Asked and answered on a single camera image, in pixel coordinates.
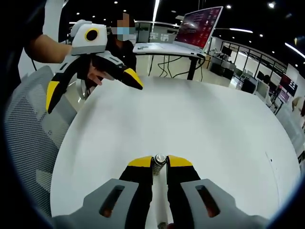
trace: white tabletop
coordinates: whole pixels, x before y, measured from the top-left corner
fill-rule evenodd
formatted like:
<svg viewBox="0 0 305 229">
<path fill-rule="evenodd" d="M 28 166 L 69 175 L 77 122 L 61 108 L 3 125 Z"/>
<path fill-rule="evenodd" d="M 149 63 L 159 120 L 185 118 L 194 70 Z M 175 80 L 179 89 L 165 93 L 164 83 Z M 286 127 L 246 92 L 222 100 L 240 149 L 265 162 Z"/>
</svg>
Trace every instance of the white tabletop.
<svg viewBox="0 0 305 229">
<path fill-rule="evenodd" d="M 190 160 L 201 179 L 231 194 L 247 214 L 272 217 L 300 169 L 287 133 L 267 106 L 255 95 L 218 85 L 142 81 L 142 91 L 105 81 L 78 112 L 56 159 L 52 215 L 76 211 L 131 160 L 161 153 Z"/>
<path fill-rule="evenodd" d="M 198 52 L 192 49 L 169 43 L 136 43 L 133 52 L 142 55 L 165 54 L 198 57 L 196 55 Z"/>
</svg>

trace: black ceiling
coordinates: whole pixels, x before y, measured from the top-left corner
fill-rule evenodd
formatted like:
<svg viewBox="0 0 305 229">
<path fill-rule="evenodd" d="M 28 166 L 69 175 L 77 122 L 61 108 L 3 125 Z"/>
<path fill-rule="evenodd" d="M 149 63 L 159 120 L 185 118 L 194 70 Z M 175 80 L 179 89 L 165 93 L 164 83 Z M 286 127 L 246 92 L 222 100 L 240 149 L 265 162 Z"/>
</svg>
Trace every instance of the black ceiling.
<svg viewBox="0 0 305 229">
<path fill-rule="evenodd" d="M 68 28 L 70 21 L 91 20 L 109 25 L 115 10 L 127 10 L 137 21 L 152 21 L 155 0 L 69 0 L 62 12 L 61 27 Z M 294 44 L 305 53 L 305 16 L 302 0 L 275 0 L 275 8 L 268 7 L 273 0 L 205 0 L 204 8 L 224 6 L 216 28 L 239 28 L 253 33 L 215 30 L 213 35 L 221 35 L 228 40 L 261 50 L 285 64 L 295 64 L 305 77 L 305 59 L 285 46 Z M 161 0 L 156 21 L 180 23 L 175 17 L 198 10 L 198 0 Z"/>
</svg>

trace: person's arm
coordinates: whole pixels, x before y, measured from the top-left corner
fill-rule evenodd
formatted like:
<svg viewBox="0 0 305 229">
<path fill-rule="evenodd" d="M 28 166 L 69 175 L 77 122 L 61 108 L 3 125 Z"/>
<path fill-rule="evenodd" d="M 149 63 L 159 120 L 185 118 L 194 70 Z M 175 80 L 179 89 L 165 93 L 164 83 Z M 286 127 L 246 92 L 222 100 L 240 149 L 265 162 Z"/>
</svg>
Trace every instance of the person's arm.
<svg viewBox="0 0 305 229">
<path fill-rule="evenodd" d="M 292 111 L 295 110 L 295 107 L 297 105 L 297 103 L 299 102 L 300 97 L 296 97 L 293 101 L 292 101 Z"/>
<path fill-rule="evenodd" d="M 57 43 L 43 35 L 44 9 L 39 10 L 26 25 L 23 36 L 24 49 L 27 55 L 43 63 L 61 63 L 71 51 L 71 46 Z"/>
<path fill-rule="evenodd" d="M 58 43 L 42 34 L 31 40 L 25 51 L 29 57 L 42 63 L 61 63 L 71 48 L 71 45 Z"/>
</svg>

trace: person's hand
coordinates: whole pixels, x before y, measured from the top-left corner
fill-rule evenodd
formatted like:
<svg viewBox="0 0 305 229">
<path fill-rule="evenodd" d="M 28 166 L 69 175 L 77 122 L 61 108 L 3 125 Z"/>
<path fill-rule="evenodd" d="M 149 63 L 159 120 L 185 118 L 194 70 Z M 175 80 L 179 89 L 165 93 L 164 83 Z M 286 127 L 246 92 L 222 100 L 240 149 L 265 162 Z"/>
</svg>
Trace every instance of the person's hand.
<svg viewBox="0 0 305 229">
<path fill-rule="evenodd" d="M 97 70 L 93 65 L 92 62 L 90 63 L 89 71 L 88 71 L 88 79 L 95 82 L 97 85 L 102 85 L 103 78 L 108 80 L 113 80 L 113 78 L 107 74 L 106 72 L 101 72 Z"/>
</svg>

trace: metal cylinder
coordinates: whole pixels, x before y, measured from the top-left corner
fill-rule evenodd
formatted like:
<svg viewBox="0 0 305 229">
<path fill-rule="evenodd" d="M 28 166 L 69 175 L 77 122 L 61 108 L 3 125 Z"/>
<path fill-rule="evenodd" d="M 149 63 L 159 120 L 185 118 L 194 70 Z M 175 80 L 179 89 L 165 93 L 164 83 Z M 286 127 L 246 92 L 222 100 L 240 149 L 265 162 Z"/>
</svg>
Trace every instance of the metal cylinder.
<svg viewBox="0 0 305 229">
<path fill-rule="evenodd" d="M 152 168 L 152 174 L 154 176 L 157 176 L 159 175 L 163 166 L 166 164 L 166 156 L 162 154 L 157 154 L 156 156 L 154 156 L 153 161 L 154 164 Z"/>
<path fill-rule="evenodd" d="M 167 223 L 165 222 L 159 223 L 158 229 L 166 229 L 166 228 L 167 228 Z"/>
</svg>

